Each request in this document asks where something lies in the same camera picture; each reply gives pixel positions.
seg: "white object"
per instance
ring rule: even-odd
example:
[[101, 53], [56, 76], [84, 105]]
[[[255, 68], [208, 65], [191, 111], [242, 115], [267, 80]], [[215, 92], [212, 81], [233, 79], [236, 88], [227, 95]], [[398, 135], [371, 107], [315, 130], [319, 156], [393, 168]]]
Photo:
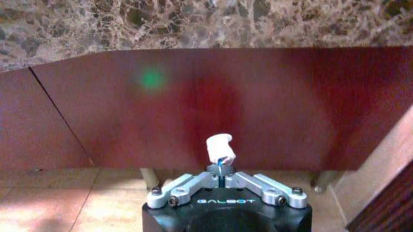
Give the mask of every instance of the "white object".
[[217, 164], [217, 161], [221, 160], [221, 164], [232, 164], [236, 156], [228, 145], [231, 140], [232, 136], [229, 134], [215, 134], [205, 140], [208, 160], [211, 163]]

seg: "cabinet door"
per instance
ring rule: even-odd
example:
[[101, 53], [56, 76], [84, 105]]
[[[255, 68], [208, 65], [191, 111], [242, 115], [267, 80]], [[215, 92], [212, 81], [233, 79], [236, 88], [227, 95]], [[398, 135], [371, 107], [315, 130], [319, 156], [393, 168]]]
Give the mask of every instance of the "cabinet door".
[[308, 85], [336, 132], [320, 166], [355, 170], [413, 105], [413, 48], [319, 49], [315, 60]]
[[191, 54], [123, 51], [33, 67], [96, 165], [200, 166]]
[[1, 73], [0, 169], [86, 166], [86, 155], [29, 70]]
[[413, 103], [411, 48], [152, 50], [36, 66], [94, 163], [356, 169]]
[[413, 104], [411, 60], [410, 47], [199, 51], [199, 141], [229, 132], [238, 168], [355, 170]]

